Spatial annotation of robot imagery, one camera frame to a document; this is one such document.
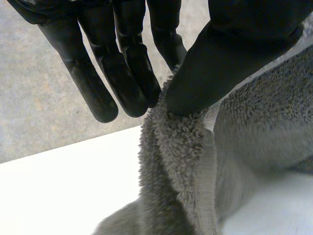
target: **fluffy fabric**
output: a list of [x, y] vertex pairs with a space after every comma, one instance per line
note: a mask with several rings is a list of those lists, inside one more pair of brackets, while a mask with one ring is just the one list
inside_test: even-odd
[[94, 235], [216, 235], [264, 180], [313, 169], [312, 16], [289, 52], [208, 110], [175, 117], [160, 101], [145, 119], [137, 201]]

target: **black fingertip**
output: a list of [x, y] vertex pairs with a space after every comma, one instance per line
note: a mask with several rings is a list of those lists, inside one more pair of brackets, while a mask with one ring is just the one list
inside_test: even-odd
[[132, 75], [148, 100], [148, 107], [154, 108], [157, 105], [161, 87], [153, 73], [146, 46], [142, 43], [132, 45], [126, 49], [125, 54]]
[[148, 101], [136, 83], [122, 54], [101, 59], [101, 69], [125, 113], [138, 118], [148, 110]]
[[94, 118], [108, 123], [118, 116], [118, 107], [92, 65], [76, 65], [72, 78]]

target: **terry cloth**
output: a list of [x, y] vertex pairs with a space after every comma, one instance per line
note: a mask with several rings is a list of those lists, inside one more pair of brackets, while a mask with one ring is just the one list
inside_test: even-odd
[[142, 126], [140, 197], [94, 235], [217, 235], [259, 184], [313, 170], [313, 16], [287, 53], [189, 117], [165, 105]]

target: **robotic hand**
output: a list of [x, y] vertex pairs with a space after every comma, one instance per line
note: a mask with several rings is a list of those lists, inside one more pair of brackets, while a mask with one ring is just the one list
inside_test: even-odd
[[[58, 51], [94, 117], [113, 121], [118, 107], [97, 74], [83, 44], [94, 56], [123, 110], [131, 117], [155, 107], [160, 86], [142, 43], [145, 0], [8, 0], [29, 23], [37, 24]], [[180, 0], [147, 0], [155, 45], [173, 71], [187, 53], [176, 33]], [[116, 34], [119, 41], [119, 52]]]

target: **gray fabric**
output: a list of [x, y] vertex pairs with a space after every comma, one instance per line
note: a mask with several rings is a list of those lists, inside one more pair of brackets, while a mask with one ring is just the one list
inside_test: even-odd
[[189, 117], [166, 110], [168, 81], [142, 126], [140, 197], [94, 235], [217, 235], [263, 181], [312, 172], [313, 46], [299, 46]]

